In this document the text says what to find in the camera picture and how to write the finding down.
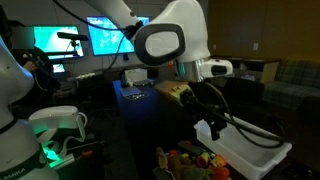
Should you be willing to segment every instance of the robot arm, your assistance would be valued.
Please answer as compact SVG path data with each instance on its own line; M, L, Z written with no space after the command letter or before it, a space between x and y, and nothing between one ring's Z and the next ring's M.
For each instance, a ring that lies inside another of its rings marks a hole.
M232 73L232 64L210 58L207 27L196 0L176 0L148 25L140 27L137 16L123 0L85 0L118 26L129 30L127 38L146 65L177 60L181 80L201 82L205 78Z

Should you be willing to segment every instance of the cushion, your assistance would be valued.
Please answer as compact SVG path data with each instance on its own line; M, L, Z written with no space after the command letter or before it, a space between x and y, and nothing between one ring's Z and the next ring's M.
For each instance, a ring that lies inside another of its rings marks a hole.
M314 61L281 61L275 81L320 88L320 63Z
M265 84L263 100L296 110L307 96L320 97L320 89L273 81Z

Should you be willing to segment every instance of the yellow object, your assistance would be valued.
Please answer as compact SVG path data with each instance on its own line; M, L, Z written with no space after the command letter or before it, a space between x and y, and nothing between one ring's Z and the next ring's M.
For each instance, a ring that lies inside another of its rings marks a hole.
M163 149L161 147L157 147L156 149L156 156L158 159L158 164L160 169L168 169L168 159L166 155L163 152Z
M158 83L155 86L155 89L168 96L174 102L179 103L181 106L180 94L185 90L191 91L191 88L188 86L188 82L177 81L163 81Z
M184 158L184 157L179 157L179 160L181 162L181 164L185 164L185 165L192 165L193 161L189 158Z
M208 166L209 163L209 159L210 159L210 154L207 152L203 152L200 156L197 157L197 164L202 167L205 168Z
M181 162L182 157L179 156L169 156L168 157L168 167L169 170L172 172L174 178L176 180L182 180L183 174L186 169L195 169L196 166L192 165L185 165Z
M214 167L224 167L227 165L227 162L221 155L217 154L214 159L211 160L210 164L212 164Z
M189 157L189 154L188 153L181 154L181 157L187 158L187 157Z

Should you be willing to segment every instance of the monitor screen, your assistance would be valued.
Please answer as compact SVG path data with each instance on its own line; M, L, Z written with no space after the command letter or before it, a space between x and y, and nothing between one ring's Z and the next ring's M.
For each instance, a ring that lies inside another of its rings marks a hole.
M63 64L53 64L53 73L62 73L62 72L66 72L66 70L64 69Z
M149 17L138 17L144 25L149 23ZM117 27L107 17L87 17L87 22L104 28L116 29ZM116 54L119 43L123 37L121 31L107 31L88 25L93 55ZM132 43L124 38L119 53L133 53Z
M36 38L35 46L40 48L42 51L48 52L66 52L73 51L73 47L70 44L69 39L61 39L58 37L58 32L78 34L77 26L34 26L34 37ZM83 56L83 51L80 41L76 41L78 46L76 50L80 57ZM49 56L49 59L63 59L73 58L74 55L57 55Z

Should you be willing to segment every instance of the green light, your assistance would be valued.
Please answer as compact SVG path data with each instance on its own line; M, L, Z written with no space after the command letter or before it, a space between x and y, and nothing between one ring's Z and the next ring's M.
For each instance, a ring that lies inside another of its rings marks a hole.
M183 75L186 74L186 69L184 67L184 64L180 64L179 69L180 69L179 71L180 74L183 74Z
M56 154L56 152L48 149L47 147L43 147L44 154L47 156L48 159L52 161L61 160L61 158Z
M61 163L63 163L63 160L62 160L62 159L59 159L59 160L57 160L57 161L54 161L54 162L50 163L49 166L50 166L51 168L55 168L55 167L59 166Z

